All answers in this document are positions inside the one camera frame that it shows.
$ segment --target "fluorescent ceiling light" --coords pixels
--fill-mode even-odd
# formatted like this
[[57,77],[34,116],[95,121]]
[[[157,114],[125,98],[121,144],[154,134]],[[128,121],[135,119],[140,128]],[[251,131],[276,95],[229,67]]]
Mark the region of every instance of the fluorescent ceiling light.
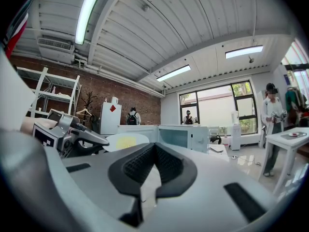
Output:
[[186,66],[183,66],[183,67],[181,67],[181,68],[179,68],[179,69],[176,69],[175,71],[172,71],[172,72],[170,72],[170,73],[167,73],[167,74],[165,74],[165,75],[163,75],[163,76],[157,78],[157,80],[158,80],[159,82],[162,82],[162,81],[164,81],[164,80],[166,80],[166,79],[168,79],[168,78],[171,78],[172,76],[179,75],[179,74],[184,73],[184,72],[187,72],[187,71],[189,71],[189,70],[191,70],[190,65],[186,65]]
[[84,0],[78,17],[78,23],[75,34],[75,43],[84,44],[87,24],[97,0]]
[[243,49],[238,49],[235,51],[230,51],[225,53],[225,58],[233,58],[245,54],[255,53],[255,52],[261,52],[263,50],[262,45],[252,46],[252,47],[246,47]]

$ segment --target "yellow object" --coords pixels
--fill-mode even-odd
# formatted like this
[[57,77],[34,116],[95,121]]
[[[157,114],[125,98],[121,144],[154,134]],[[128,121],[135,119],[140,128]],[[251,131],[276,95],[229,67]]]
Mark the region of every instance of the yellow object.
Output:
[[126,149],[136,145],[135,137],[122,137],[119,138],[116,144],[117,149]]

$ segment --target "shiny white floor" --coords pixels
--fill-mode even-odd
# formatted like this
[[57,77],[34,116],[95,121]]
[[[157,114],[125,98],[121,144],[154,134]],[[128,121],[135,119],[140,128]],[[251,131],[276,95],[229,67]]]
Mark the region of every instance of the shiny white floor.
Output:
[[[243,171],[247,175],[251,176],[253,179],[257,180],[261,171],[261,166],[255,163],[260,162],[264,164],[264,154],[265,150],[260,149],[258,146],[248,146],[243,147],[238,151],[227,151],[228,156],[230,156],[229,162],[235,165],[239,170]],[[237,159],[232,159],[231,156],[238,156]],[[286,156],[286,150],[281,149],[278,154],[278,158],[274,167],[275,176],[265,177],[262,176],[259,182],[267,188],[269,191],[273,191],[276,183],[280,177],[281,171],[283,169],[284,160]],[[303,157],[302,155],[296,154],[293,169],[290,176],[287,176],[283,185],[278,192],[278,197],[282,198],[284,195],[295,190],[302,181],[306,171],[308,170],[309,159]]]

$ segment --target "air conditioner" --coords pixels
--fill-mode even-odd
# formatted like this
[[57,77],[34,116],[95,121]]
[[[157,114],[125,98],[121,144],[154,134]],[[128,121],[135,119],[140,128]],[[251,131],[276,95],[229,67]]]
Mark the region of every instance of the air conditioner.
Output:
[[58,39],[38,38],[38,45],[43,58],[66,64],[72,64],[74,61],[75,47],[70,42]]
[[74,45],[70,41],[62,41],[48,38],[38,38],[38,45],[40,47],[45,47],[66,53],[73,53],[75,49]]

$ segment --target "floor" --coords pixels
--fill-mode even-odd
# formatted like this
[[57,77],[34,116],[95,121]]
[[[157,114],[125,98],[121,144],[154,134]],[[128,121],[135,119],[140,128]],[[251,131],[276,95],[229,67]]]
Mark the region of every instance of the floor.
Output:
[[[260,164],[264,164],[264,149],[260,149],[258,146],[246,146],[237,151],[228,150],[227,154],[230,157],[230,164],[237,167],[253,179],[257,180],[261,171]],[[262,176],[260,183],[269,191],[273,191],[276,183],[280,177],[286,151],[281,149],[274,167],[275,175],[273,177]],[[304,177],[309,166],[309,158],[306,158],[300,154],[296,154],[294,166],[290,176],[287,176],[283,185],[278,192],[278,199],[281,199],[290,192],[296,190],[300,185],[302,178]],[[158,170],[154,167],[149,173],[146,181],[141,187],[142,197],[142,210],[144,218],[155,207],[155,190],[161,186],[160,175]]]

